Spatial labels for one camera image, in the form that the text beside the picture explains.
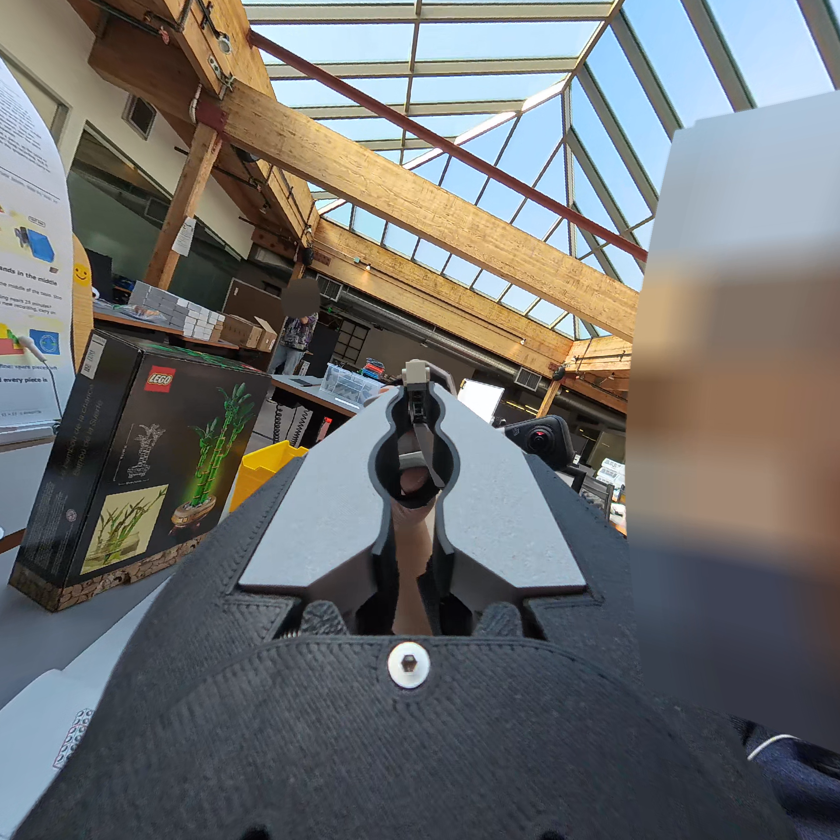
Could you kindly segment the stack of white boxes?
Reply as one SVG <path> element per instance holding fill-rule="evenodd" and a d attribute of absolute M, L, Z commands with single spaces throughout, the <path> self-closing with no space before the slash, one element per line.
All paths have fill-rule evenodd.
<path fill-rule="evenodd" d="M 173 329 L 187 339 L 222 339 L 223 314 L 143 282 L 134 285 L 124 313 L 153 326 Z"/>

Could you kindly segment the wooden smiley board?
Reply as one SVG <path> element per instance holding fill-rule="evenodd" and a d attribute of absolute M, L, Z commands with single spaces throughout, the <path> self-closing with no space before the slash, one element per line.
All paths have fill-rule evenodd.
<path fill-rule="evenodd" d="M 71 340 L 73 364 L 78 373 L 93 331 L 93 301 L 95 298 L 93 292 L 95 288 L 92 285 L 91 264 L 87 251 L 75 234 L 72 237 L 72 243 L 74 262 L 72 271 Z"/>

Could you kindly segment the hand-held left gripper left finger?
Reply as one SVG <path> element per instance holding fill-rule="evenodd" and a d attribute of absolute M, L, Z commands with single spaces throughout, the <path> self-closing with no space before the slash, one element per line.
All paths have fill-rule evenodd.
<path fill-rule="evenodd" d="M 403 388 L 312 448 L 238 579 L 249 594 L 330 602 L 360 635 L 392 635 L 399 590 L 392 503 L 403 498 Z"/>

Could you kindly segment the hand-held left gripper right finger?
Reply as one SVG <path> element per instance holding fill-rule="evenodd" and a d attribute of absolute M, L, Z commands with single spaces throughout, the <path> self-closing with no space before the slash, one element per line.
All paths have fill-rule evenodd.
<path fill-rule="evenodd" d="M 435 454 L 451 468 L 437 500 L 427 567 L 427 612 L 435 635 L 469 635 L 491 605 L 521 610 L 543 598 L 587 592 L 550 506 L 566 485 L 441 385 Z"/>

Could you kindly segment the person's blue shirt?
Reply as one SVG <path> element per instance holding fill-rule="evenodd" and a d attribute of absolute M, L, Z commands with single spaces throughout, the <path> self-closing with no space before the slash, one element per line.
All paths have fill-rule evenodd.
<path fill-rule="evenodd" d="M 726 715 L 763 788 L 791 819 L 798 838 L 839 838 L 839 755 L 755 721 Z"/>

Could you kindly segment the clear plastic container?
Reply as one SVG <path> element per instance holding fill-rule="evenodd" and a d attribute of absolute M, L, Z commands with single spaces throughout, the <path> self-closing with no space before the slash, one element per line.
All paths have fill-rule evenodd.
<path fill-rule="evenodd" d="M 360 411 L 382 392 L 383 384 L 368 375 L 344 369 L 337 364 L 328 364 L 319 391 L 343 406 Z"/>

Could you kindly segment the black lego set box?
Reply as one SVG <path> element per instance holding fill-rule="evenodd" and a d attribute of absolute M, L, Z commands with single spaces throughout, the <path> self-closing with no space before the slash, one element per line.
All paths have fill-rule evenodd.
<path fill-rule="evenodd" d="M 56 613 L 194 551 L 269 388 L 249 364 L 95 330 L 8 583 Z"/>

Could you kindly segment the printed instruction sheet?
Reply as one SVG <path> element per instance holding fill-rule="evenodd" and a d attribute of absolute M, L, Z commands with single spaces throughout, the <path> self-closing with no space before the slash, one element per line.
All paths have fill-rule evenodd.
<path fill-rule="evenodd" d="M 1 425 L 59 420 L 75 379 L 67 174 L 49 125 L 1 66 Z"/>

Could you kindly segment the yellow plastic bin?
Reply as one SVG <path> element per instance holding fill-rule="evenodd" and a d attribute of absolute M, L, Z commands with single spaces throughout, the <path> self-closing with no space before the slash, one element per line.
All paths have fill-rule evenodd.
<path fill-rule="evenodd" d="M 227 511 L 233 512 L 293 459 L 307 453 L 308 449 L 293 447 L 289 441 L 283 440 L 245 455 L 238 468 Z"/>

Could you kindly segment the white light panel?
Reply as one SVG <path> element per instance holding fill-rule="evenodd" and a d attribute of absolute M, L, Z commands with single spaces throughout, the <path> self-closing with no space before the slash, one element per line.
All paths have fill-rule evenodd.
<path fill-rule="evenodd" d="M 504 390 L 502 386 L 465 379 L 458 390 L 458 400 L 481 419 L 492 424 Z"/>

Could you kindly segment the person's right hand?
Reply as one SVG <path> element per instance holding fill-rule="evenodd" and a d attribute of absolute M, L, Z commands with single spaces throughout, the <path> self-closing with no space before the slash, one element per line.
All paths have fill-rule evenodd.
<path fill-rule="evenodd" d="M 392 501 L 398 569 L 398 596 L 392 625 L 396 635 L 427 636 L 433 632 L 417 580 L 425 573 L 433 550 L 427 520 L 433 513 L 434 504 L 435 498 L 419 508 L 408 508 L 399 500 Z"/>

